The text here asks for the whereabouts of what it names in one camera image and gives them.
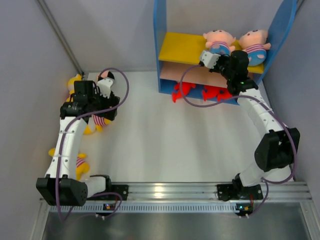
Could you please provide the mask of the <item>boy doll striped shirt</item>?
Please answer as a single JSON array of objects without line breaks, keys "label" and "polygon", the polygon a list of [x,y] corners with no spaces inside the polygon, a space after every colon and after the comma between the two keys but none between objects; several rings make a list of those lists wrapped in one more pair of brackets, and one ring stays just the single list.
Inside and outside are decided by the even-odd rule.
[{"label": "boy doll striped shirt", "polygon": [[206,40],[205,48],[213,54],[230,55],[236,47],[236,38],[224,30],[212,30],[203,34]]}]

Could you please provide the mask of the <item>red shark plush toy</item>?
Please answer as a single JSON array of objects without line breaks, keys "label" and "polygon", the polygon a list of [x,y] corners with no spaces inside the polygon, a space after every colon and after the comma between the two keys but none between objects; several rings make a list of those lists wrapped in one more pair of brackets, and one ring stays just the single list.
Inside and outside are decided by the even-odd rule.
[{"label": "red shark plush toy", "polygon": [[187,96],[190,92],[191,89],[194,89],[196,87],[195,83],[190,83],[190,82],[183,82],[182,86],[180,86],[179,83],[177,83],[173,87],[173,92],[171,94],[172,96],[172,101],[175,103],[178,99],[181,99],[183,97],[182,94]]}]

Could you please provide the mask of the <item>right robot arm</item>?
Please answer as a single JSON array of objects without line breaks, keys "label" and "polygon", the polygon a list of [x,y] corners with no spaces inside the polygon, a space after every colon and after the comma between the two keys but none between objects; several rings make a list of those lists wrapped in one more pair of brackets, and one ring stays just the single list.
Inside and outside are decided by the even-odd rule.
[{"label": "right robot arm", "polygon": [[260,143],[254,151],[254,160],[232,180],[232,192],[240,199],[253,195],[261,199],[259,183],[273,173],[286,170],[291,173],[300,141],[297,128],[287,127],[265,102],[256,82],[248,76],[249,58],[242,50],[230,55],[203,51],[201,61],[210,72],[226,79],[227,90],[245,110],[258,130]]}]

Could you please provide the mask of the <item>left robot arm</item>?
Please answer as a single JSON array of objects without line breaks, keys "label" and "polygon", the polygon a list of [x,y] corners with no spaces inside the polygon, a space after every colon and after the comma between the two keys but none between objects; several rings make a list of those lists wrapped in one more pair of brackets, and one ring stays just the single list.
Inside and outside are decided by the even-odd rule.
[{"label": "left robot arm", "polygon": [[92,175],[85,181],[77,178],[76,168],[82,136],[93,113],[107,109],[102,117],[113,121],[120,98],[111,90],[114,81],[105,77],[97,82],[76,80],[70,100],[60,107],[60,128],[55,152],[45,176],[38,178],[36,188],[50,206],[83,206],[97,194],[102,200],[113,194],[110,177]]}]

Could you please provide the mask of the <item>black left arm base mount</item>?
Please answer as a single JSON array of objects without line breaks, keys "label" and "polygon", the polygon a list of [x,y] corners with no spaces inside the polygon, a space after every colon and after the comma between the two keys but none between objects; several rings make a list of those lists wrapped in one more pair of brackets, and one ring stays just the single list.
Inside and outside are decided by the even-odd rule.
[{"label": "black left arm base mount", "polygon": [[91,175],[86,179],[85,184],[88,189],[87,199],[90,201],[126,201],[129,193],[127,184],[114,184],[109,175]]}]

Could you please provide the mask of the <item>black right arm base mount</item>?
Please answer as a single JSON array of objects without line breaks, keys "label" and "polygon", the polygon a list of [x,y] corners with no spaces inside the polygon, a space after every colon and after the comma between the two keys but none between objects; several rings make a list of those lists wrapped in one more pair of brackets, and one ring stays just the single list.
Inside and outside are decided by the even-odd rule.
[{"label": "black right arm base mount", "polygon": [[263,193],[259,184],[253,186],[243,186],[239,174],[235,176],[231,183],[218,184],[217,195],[220,201],[230,200],[262,200]]}]

